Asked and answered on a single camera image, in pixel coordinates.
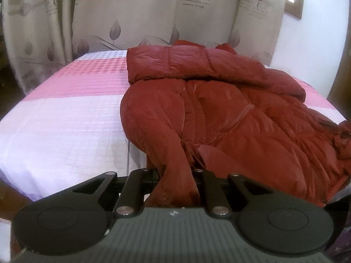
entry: beige curtain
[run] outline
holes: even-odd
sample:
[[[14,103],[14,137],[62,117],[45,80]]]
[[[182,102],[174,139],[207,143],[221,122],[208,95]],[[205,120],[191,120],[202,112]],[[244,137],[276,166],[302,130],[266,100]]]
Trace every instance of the beige curtain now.
[[[270,64],[285,0],[3,0],[10,63],[27,94],[87,52],[185,39]]]

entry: metal bolt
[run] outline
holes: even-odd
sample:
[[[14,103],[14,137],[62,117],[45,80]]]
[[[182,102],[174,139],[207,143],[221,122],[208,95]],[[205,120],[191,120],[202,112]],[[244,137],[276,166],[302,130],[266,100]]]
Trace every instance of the metal bolt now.
[[[225,206],[215,206],[212,212],[218,216],[225,216],[229,213],[229,209]]]
[[[120,206],[116,209],[116,212],[122,216],[129,216],[134,212],[134,209],[130,206]]]

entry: quilted fabric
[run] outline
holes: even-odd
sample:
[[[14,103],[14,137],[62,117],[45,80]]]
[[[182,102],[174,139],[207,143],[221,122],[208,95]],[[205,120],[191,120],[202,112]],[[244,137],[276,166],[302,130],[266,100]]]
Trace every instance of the quilted fabric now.
[[[13,108],[0,121],[0,179],[35,201],[107,171],[144,168],[120,120],[126,54],[85,54]]]
[[[242,174],[323,206],[350,177],[348,124],[308,109],[288,74],[219,49],[127,52],[125,134],[162,178],[149,205],[198,202],[192,168]]]

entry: bed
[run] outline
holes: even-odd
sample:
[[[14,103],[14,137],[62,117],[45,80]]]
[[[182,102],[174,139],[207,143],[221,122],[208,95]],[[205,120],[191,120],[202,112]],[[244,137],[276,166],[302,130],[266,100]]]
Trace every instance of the bed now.
[[[23,99],[0,121],[0,179],[36,201],[105,171],[126,176],[146,155],[126,138],[119,107],[129,87],[127,51],[87,53]],[[345,118],[310,85],[305,104]],[[351,186],[332,201],[351,193]]]

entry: black device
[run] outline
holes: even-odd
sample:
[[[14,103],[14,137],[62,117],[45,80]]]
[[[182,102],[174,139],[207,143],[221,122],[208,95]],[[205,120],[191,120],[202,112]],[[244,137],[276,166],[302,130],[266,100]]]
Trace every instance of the black device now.
[[[323,209],[241,175],[193,172],[202,206],[151,208],[156,170],[106,172],[21,209],[15,263],[313,262],[333,221]]]

